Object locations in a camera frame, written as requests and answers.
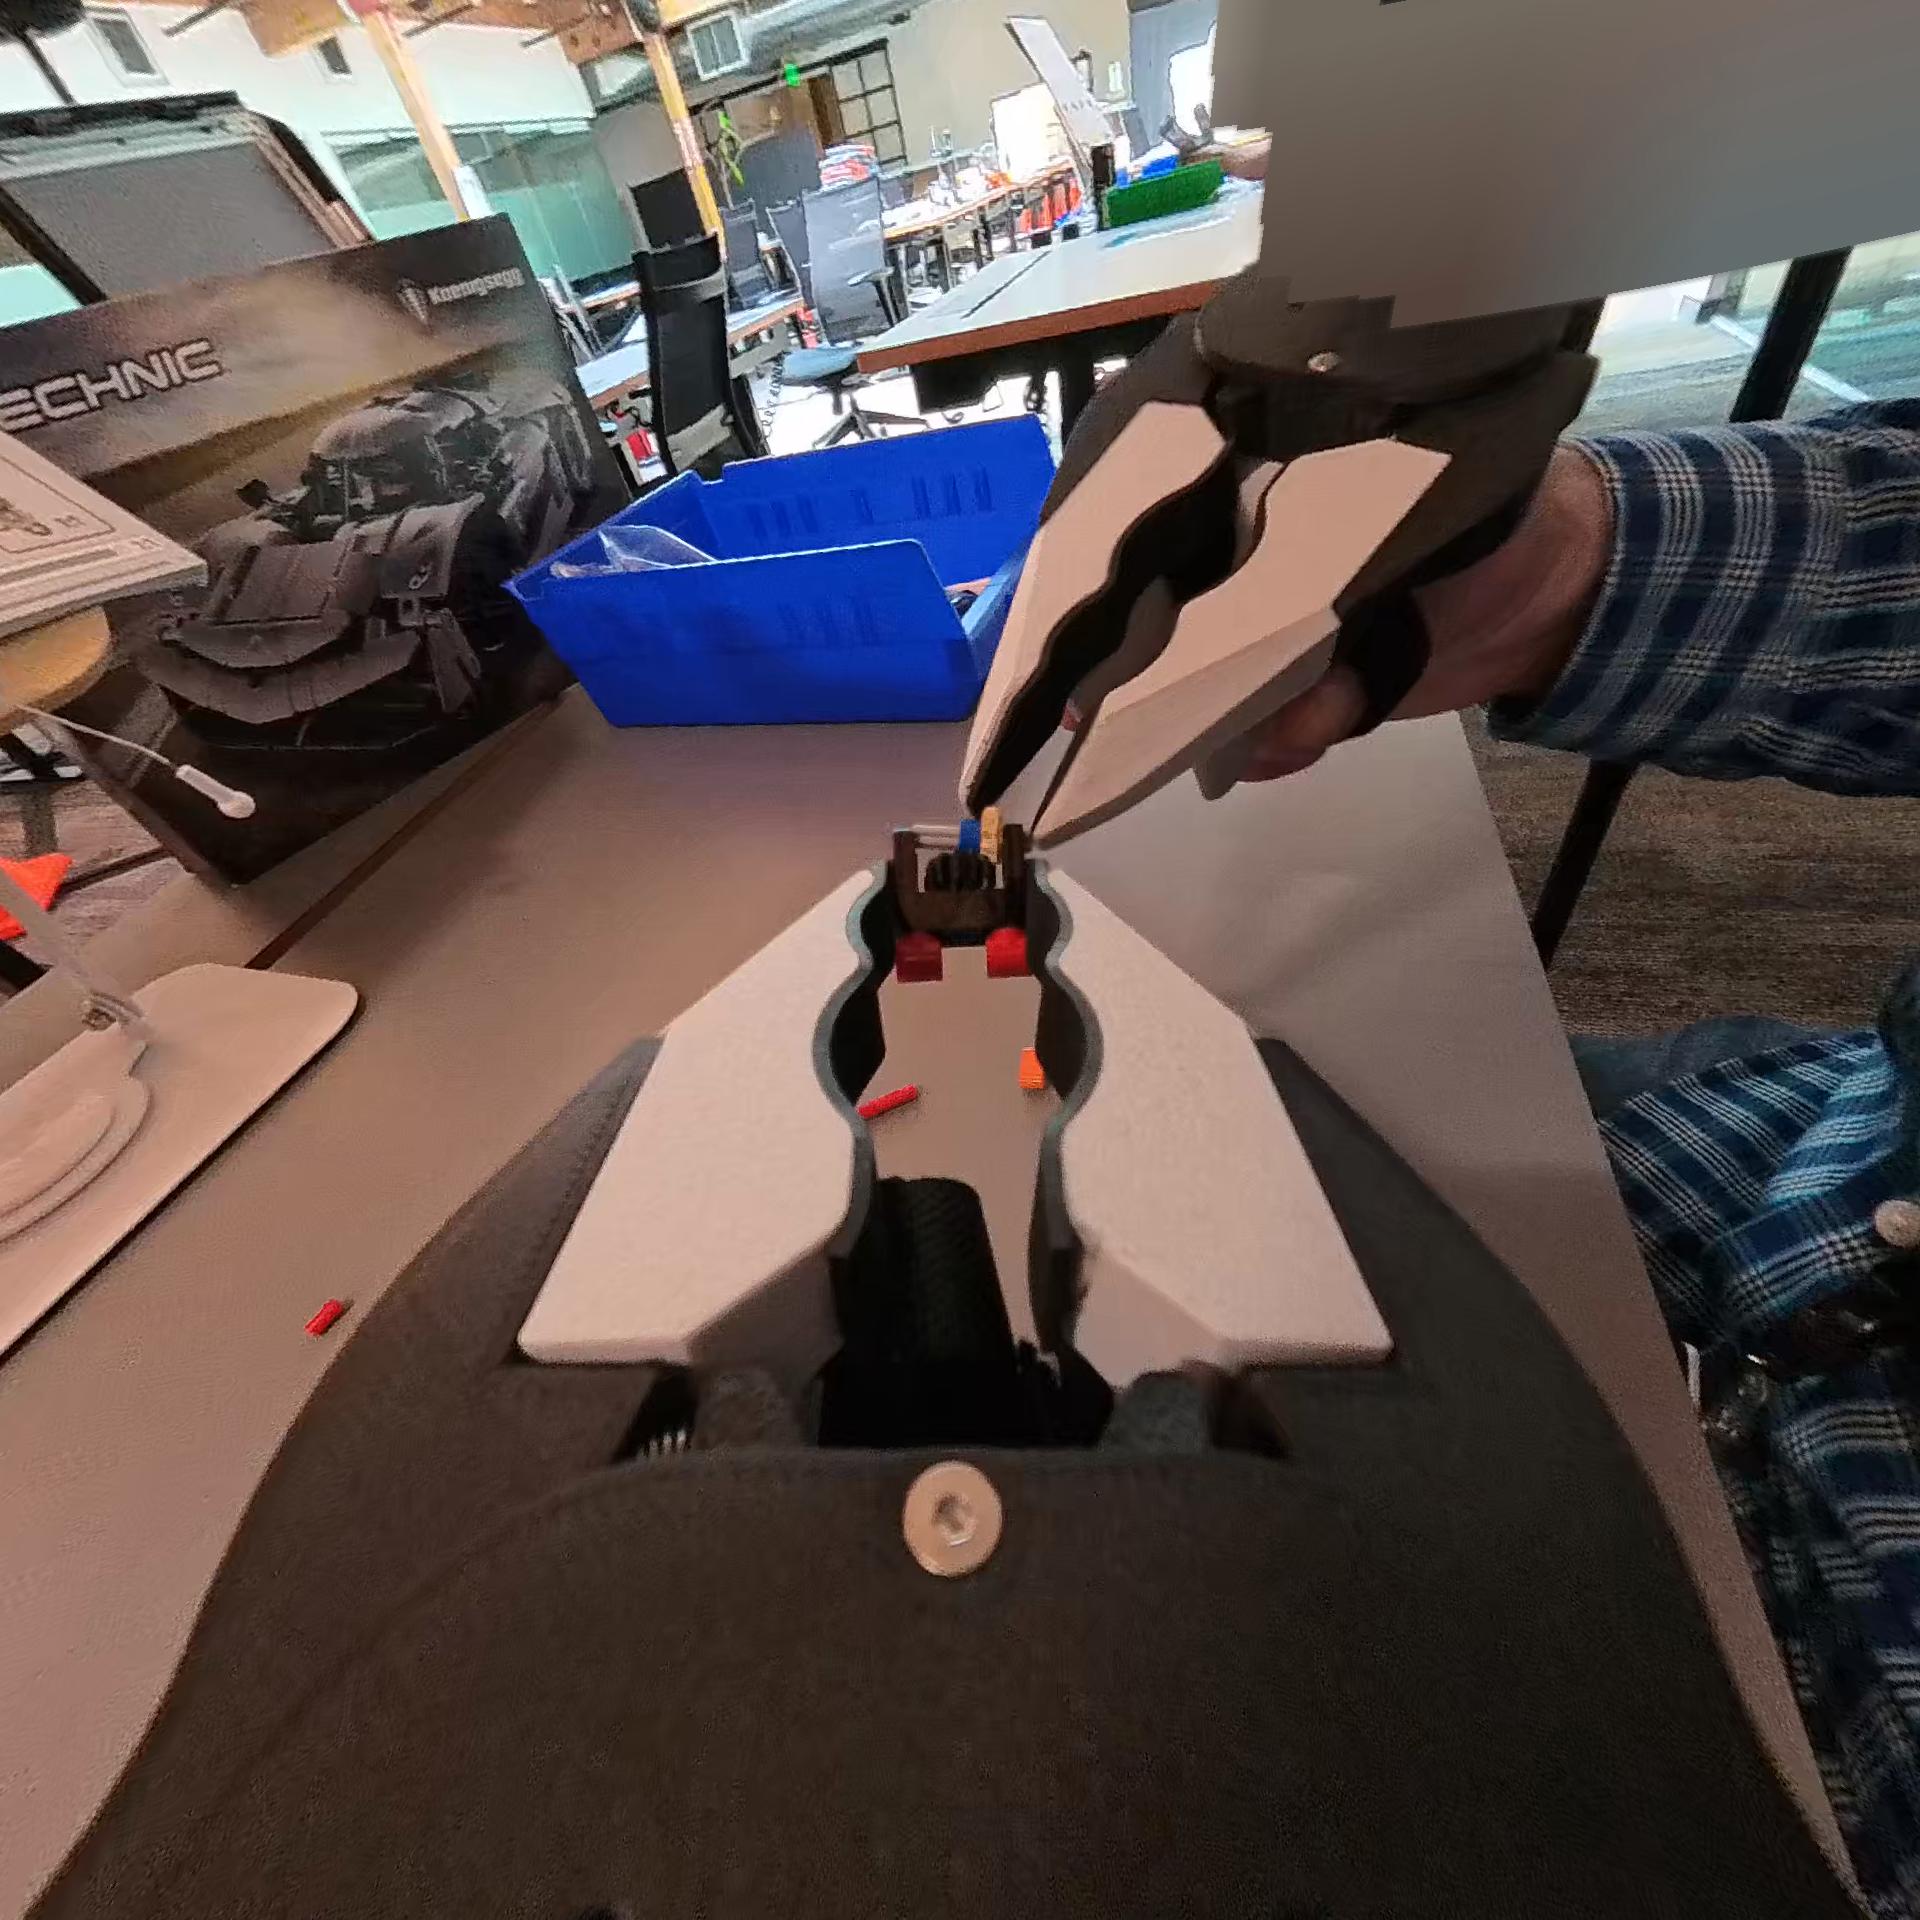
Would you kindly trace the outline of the black lego set box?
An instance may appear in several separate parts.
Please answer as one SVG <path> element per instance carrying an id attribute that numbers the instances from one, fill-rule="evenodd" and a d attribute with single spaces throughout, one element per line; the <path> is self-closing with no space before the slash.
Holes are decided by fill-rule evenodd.
<path id="1" fill-rule="evenodd" d="M 509 592 L 632 501 L 503 215 L 2 336 L 4 431 L 205 568 L 107 608 L 75 755 L 255 879 L 572 671 Z"/>

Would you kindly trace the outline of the black lego gear assembly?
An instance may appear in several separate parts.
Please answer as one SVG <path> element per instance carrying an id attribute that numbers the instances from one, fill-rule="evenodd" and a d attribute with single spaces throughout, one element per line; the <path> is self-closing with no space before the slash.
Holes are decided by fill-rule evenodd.
<path id="1" fill-rule="evenodd" d="M 1031 973 L 1027 949 L 1027 833 L 1002 806 L 957 825 L 907 825 L 892 833 L 894 975 L 901 985 L 943 978 L 943 958 L 980 949 L 989 978 Z"/>

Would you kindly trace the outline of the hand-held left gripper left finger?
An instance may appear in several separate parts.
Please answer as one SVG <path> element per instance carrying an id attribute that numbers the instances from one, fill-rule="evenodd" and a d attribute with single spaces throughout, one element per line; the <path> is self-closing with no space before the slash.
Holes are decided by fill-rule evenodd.
<path id="1" fill-rule="evenodd" d="M 524 1357 L 782 1384 L 827 1363 L 832 1247 L 872 1192 L 856 1101 L 885 1058 L 885 907 L 880 874 L 842 879 L 662 1030 L 520 1321 Z"/>

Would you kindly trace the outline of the black table leg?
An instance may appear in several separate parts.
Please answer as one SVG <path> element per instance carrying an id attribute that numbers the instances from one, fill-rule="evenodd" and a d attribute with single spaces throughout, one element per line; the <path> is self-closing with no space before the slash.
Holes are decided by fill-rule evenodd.
<path id="1" fill-rule="evenodd" d="M 1799 687 L 1847 630 L 1831 601 L 1858 545 L 1850 498 L 1882 416 L 1786 417 L 1850 255 L 1790 265 L 1744 376 L 1772 407 L 1699 429 L 1597 437 L 1615 489 L 1615 557 L 1590 625 L 1535 706 L 1486 711 L 1494 735 L 1590 766 L 1532 917 L 1546 967 L 1639 768 L 1860 785 L 1845 768 L 1860 727 L 1840 720 L 1837 693 Z"/>

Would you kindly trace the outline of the blue plastic bin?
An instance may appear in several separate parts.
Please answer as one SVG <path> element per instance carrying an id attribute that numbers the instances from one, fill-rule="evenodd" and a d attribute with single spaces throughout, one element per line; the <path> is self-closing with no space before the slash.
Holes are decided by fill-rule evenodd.
<path id="1" fill-rule="evenodd" d="M 509 594 L 622 729 L 950 721 L 1052 475 L 1029 414 L 686 472 Z"/>

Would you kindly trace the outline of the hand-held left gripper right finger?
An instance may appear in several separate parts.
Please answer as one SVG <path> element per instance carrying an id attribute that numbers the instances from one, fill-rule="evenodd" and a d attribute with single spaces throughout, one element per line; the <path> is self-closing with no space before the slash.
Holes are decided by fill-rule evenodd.
<path id="1" fill-rule="evenodd" d="M 1078 879 L 1029 872 L 1040 1343 L 1143 1376 L 1372 1366 L 1395 1342 L 1248 1024 Z"/>

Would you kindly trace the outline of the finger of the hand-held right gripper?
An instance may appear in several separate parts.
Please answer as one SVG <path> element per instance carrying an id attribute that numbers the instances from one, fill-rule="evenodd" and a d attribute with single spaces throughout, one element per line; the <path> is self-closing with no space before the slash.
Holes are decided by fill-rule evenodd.
<path id="1" fill-rule="evenodd" d="M 1061 845 L 1131 808 L 1298 696 L 1333 658 L 1335 601 L 1450 469 L 1402 438 L 1323 447 L 1280 469 L 1254 544 L 1186 602 L 1168 641 L 1110 690 L 1036 819 Z"/>
<path id="2" fill-rule="evenodd" d="M 1044 509 L 960 773 L 964 813 L 1002 801 L 1061 731 L 1168 643 L 1237 555 L 1237 456 L 1198 403 L 1151 400 Z"/>

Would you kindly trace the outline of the dark monitor on stand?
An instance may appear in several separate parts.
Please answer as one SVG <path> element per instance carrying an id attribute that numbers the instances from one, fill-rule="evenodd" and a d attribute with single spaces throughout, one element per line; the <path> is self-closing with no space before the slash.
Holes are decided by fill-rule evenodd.
<path id="1" fill-rule="evenodd" d="M 302 137 L 230 94 L 2 115 L 2 322 L 366 243 Z"/>

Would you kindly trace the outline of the green plastic bin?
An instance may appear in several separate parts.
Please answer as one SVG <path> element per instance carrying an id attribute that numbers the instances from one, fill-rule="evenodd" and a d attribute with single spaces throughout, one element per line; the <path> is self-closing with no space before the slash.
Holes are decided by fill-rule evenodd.
<path id="1" fill-rule="evenodd" d="M 1219 157 L 1154 159 L 1140 174 L 1127 174 L 1107 187 L 1100 226 L 1102 231 L 1127 229 L 1206 207 L 1219 199 L 1224 177 Z"/>

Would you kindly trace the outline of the teal seat office chair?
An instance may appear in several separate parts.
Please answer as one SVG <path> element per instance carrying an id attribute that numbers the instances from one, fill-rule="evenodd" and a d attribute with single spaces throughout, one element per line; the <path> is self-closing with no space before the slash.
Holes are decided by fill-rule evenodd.
<path id="1" fill-rule="evenodd" d="M 890 429 L 924 426 L 920 416 L 872 410 L 856 397 L 863 374 L 856 344 L 903 317 L 885 243 L 880 181 L 823 185 L 773 207 L 775 238 L 797 275 L 820 339 L 782 358 L 782 384 L 826 392 L 834 423 L 816 447 L 876 440 Z"/>

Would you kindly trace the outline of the person's right forearm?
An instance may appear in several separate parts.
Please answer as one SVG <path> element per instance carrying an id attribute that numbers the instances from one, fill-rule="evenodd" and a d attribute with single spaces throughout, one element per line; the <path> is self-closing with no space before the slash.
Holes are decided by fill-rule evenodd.
<path id="1" fill-rule="evenodd" d="M 1918 397 L 1574 437 L 1614 519 L 1588 621 L 1494 735 L 1680 776 L 1918 793 Z"/>

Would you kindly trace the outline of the black mesh office chair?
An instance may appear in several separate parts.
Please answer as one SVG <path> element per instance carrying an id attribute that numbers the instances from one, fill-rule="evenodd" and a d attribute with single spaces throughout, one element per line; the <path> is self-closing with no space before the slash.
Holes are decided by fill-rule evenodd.
<path id="1" fill-rule="evenodd" d="M 715 232 L 632 255 L 646 344 L 650 434 L 668 478 L 715 478 L 766 453 L 746 374 L 728 350 L 723 243 Z"/>

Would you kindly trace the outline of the lego instruction booklet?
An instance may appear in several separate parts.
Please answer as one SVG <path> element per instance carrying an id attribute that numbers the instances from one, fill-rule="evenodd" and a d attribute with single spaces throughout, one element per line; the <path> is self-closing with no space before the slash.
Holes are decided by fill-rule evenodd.
<path id="1" fill-rule="evenodd" d="M 2 437 L 2 638 L 205 579 L 196 553 Z"/>

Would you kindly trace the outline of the person's plaid shirt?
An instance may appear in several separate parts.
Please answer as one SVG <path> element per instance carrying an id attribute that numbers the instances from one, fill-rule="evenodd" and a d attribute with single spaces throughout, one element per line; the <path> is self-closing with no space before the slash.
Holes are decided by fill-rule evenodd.
<path id="1" fill-rule="evenodd" d="M 1597 1123 L 1864 1903 L 1916 1915 L 1916 963 Z"/>

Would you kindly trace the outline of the person's blue jeans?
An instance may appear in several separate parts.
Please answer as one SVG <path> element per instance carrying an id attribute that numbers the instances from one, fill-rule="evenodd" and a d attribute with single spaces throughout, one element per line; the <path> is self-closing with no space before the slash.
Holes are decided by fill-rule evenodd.
<path id="1" fill-rule="evenodd" d="M 1606 1120 L 1635 1097 L 1709 1067 L 1799 1042 L 1845 1040 L 1852 1032 L 1850 1025 L 1794 1024 L 1766 1015 L 1714 1015 L 1636 1038 L 1574 1030 L 1568 1032 L 1568 1046 L 1590 1112 Z"/>

